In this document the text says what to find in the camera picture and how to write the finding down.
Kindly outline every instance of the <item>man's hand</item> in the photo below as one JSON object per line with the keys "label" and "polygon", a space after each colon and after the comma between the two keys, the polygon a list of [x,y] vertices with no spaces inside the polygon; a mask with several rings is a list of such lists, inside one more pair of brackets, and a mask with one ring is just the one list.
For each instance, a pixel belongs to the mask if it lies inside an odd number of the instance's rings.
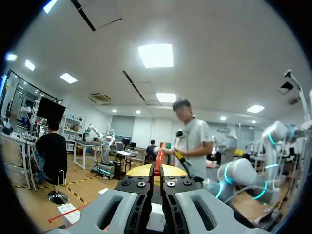
{"label": "man's hand", "polygon": [[164,153],[167,155],[173,155],[174,154],[174,152],[171,149],[161,148],[161,150],[163,150]]}
{"label": "man's hand", "polygon": [[174,147],[175,152],[178,152],[180,154],[182,154],[183,156],[188,156],[188,152],[183,151],[183,150],[179,150],[178,148]]}

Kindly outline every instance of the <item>red object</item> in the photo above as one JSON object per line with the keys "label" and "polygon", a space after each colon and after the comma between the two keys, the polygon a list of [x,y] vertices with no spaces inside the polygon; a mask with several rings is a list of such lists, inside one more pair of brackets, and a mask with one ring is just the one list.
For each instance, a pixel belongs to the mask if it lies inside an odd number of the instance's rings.
{"label": "red object", "polygon": [[55,219],[57,219],[57,218],[60,218],[60,217],[62,217],[62,216],[64,216],[64,215],[67,215],[67,214],[69,214],[69,213],[71,213],[71,212],[80,210],[80,209],[86,207],[86,206],[89,205],[89,204],[86,204],[86,205],[84,205],[84,206],[80,206],[80,207],[78,207],[78,208],[76,208],[76,209],[74,209],[74,210],[72,210],[72,211],[69,211],[69,212],[60,214],[60,215],[58,215],[58,216],[55,216],[54,218],[51,218],[51,219],[49,219],[48,221],[49,221],[49,223],[52,223],[53,220],[55,220]]}
{"label": "red object", "polygon": [[[161,148],[165,148],[166,147],[166,143],[163,143],[161,145]],[[157,159],[156,159],[156,163],[155,163],[155,167],[154,167],[154,175],[155,176],[160,176],[160,165],[164,163],[165,160],[165,154],[163,150],[159,150],[158,154],[157,154]]]}

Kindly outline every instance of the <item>blue light ring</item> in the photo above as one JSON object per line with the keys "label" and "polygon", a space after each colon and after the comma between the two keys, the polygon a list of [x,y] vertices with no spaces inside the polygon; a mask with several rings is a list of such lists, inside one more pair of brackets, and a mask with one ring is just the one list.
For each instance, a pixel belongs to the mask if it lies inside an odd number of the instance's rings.
{"label": "blue light ring", "polygon": [[269,140],[273,145],[276,145],[276,143],[273,141],[272,137],[271,137],[271,133],[269,133]]}
{"label": "blue light ring", "polygon": [[266,192],[267,188],[268,188],[268,183],[265,181],[264,190],[262,190],[262,192],[258,196],[253,197],[253,199],[257,200],[257,199],[261,198],[264,195],[264,193]]}
{"label": "blue light ring", "polygon": [[218,194],[215,196],[216,198],[219,198],[219,197],[220,197],[221,192],[222,192],[222,189],[223,189],[223,185],[222,185],[221,183],[219,183],[219,184],[220,184],[220,189],[219,189]]}
{"label": "blue light ring", "polygon": [[228,165],[226,165],[225,167],[225,170],[224,170],[224,178],[225,178],[225,181],[228,182],[229,184],[232,184],[232,182],[230,182],[230,180],[228,179],[226,173],[228,172],[228,168],[229,168],[229,165],[231,164],[231,162],[228,163]]}
{"label": "blue light ring", "polygon": [[290,129],[291,129],[291,137],[290,137],[290,139],[289,139],[289,141],[291,141],[292,140],[292,138],[293,138],[293,128],[290,126],[290,125],[288,125],[289,127],[290,127]]}
{"label": "blue light ring", "polygon": [[278,163],[275,163],[275,164],[271,164],[271,165],[265,166],[264,168],[267,169],[267,168],[270,168],[270,167],[277,167],[277,166],[278,166]]}

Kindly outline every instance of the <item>chair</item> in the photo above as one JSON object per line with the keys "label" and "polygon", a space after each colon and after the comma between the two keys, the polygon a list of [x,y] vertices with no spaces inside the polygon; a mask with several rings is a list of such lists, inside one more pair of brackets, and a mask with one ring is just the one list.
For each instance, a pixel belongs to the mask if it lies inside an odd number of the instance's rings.
{"label": "chair", "polygon": [[[61,172],[63,172],[63,178],[59,177],[59,174]],[[66,187],[66,172],[67,172],[67,168],[61,168],[58,172],[57,180],[56,180],[56,178],[54,178],[54,179],[50,179],[47,177],[45,178],[45,180],[49,184],[54,185],[54,191],[51,191],[48,193],[49,201],[51,201],[57,205],[63,205],[63,204],[66,204],[68,202],[68,196],[63,192],[58,191],[59,184],[64,184]]]}

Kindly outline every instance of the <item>stool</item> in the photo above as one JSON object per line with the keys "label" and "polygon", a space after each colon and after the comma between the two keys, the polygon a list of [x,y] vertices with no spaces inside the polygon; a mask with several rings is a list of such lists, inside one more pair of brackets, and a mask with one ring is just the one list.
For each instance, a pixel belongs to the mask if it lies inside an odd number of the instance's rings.
{"label": "stool", "polygon": [[63,204],[66,204],[68,202],[68,196],[63,193],[63,192],[60,192],[58,191],[58,185],[59,185],[59,174],[63,172],[63,180],[61,181],[60,184],[64,184],[65,187],[66,187],[66,178],[65,178],[65,171],[63,169],[61,169],[59,172],[58,172],[58,180],[55,181],[55,180],[51,180],[49,178],[46,178],[46,181],[49,183],[49,184],[53,184],[54,185],[54,191],[51,191],[48,193],[48,199],[49,201],[57,204],[57,205],[63,205]]}

